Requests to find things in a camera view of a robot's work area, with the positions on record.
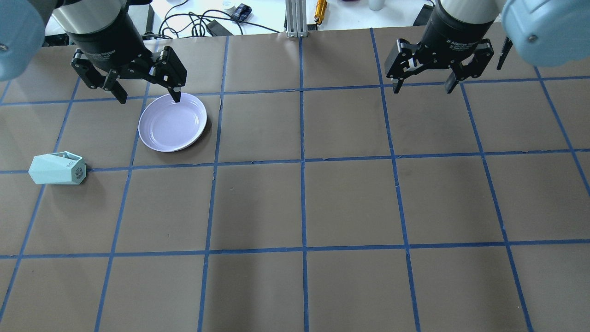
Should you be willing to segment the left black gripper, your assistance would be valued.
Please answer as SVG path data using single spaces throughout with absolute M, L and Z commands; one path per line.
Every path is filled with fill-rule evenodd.
M 185 66 L 170 46 L 151 53 L 127 9 L 65 9 L 65 32 L 78 47 L 71 66 L 88 88 L 109 92 L 125 104 L 127 92 L 118 74 L 132 63 L 151 64 L 149 82 L 166 88 L 175 103 L 181 101 Z

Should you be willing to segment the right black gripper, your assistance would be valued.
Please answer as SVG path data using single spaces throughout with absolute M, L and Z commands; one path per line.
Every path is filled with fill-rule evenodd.
M 445 82 L 446 93 L 467 78 L 478 78 L 495 54 L 489 39 L 484 39 L 493 20 L 473 24 L 451 16 L 445 9 L 434 9 L 422 39 L 417 44 L 398 39 L 386 61 L 386 77 L 392 80 L 393 93 L 400 92 L 407 78 L 420 74 L 425 65 L 442 69 L 450 65 L 452 73 Z M 467 65 L 462 61 L 472 56 Z

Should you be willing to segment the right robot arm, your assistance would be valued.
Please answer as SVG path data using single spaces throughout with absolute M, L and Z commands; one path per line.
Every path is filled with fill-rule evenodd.
M 447 93 L 484 73 L 495 51 L 485 37 L 500 19 L 506 38 L 497 69 L 516 50 L 533 66 L 561 66 L 589 56 L 587 0 L 436 0 L 416 44 L 398 39 L 386 59 L 394 93 L 425 70 L 450 70 Z

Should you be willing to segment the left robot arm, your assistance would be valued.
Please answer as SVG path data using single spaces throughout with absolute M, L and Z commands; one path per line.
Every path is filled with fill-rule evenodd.
M 88 88 L 109 92 L 124 104 L 127 92 L 119 80 L 141 79 L 162 86 L 180 102 L 185 66 L 170 46 L 155 53 L 146 48 L 128 8 L 128 0 L 3 0 L 1 80 L 23 74 L 53 17 L 77 47 L 71 66 Z

